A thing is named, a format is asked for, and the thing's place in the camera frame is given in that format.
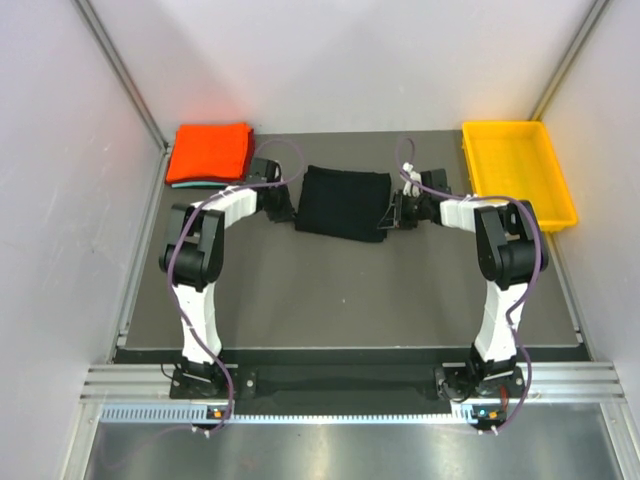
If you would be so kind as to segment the black t-shirt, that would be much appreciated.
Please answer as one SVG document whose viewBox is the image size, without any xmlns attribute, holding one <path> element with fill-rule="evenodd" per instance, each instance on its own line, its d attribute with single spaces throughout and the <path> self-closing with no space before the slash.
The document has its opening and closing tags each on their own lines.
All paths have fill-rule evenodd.
<svg viewBox="0 0 640 480">
<path fill-rule="evenodd" d="M 387 173 L 342 171 L 309 166 L 304 174 L 295 229 L 346 240 L 381 243 L 378 224 L 389 206 Z"/>
</svg>

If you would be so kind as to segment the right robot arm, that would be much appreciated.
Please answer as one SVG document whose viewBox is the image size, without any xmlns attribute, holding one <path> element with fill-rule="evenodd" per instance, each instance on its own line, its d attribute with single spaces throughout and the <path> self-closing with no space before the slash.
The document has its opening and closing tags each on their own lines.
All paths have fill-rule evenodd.
<svg viewBox="0 0 640 480">
<path fill-rule="evenodd" d="M 404 186 L 380 220 L 382 230 L 410 230 L 421 221 L 475 236 L 477 262 L 486 282 L 480 330 L 462 371 L 446 373 L 441 395 L 461 403 L 487 396 L 517 376 L 518 330 L 532 286 L 548 254 L 531 204 L 505 196 L 457 196 L 443 169 L 417 172 L 401 166 Z"/>
</svg>

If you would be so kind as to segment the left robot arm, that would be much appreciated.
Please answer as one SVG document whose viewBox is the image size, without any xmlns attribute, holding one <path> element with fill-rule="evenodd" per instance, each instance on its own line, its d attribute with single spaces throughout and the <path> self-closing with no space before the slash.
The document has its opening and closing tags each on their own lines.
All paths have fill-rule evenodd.
<svg viewBox="0 0 640 480">
<path fill-rule="evenodd" d="M 171 379 L 173 399 L 215 399 L 228 393 L 231 374 L 220 359 L 216 284 L 223 269 L 226 230 L 259 212 L 274 223 L 295 217 L 281 165 L 259 157 L 239 184 L 203 201 L 171 207 L 159 266 L 167 276 L 184 337 Z"/>
</svg>

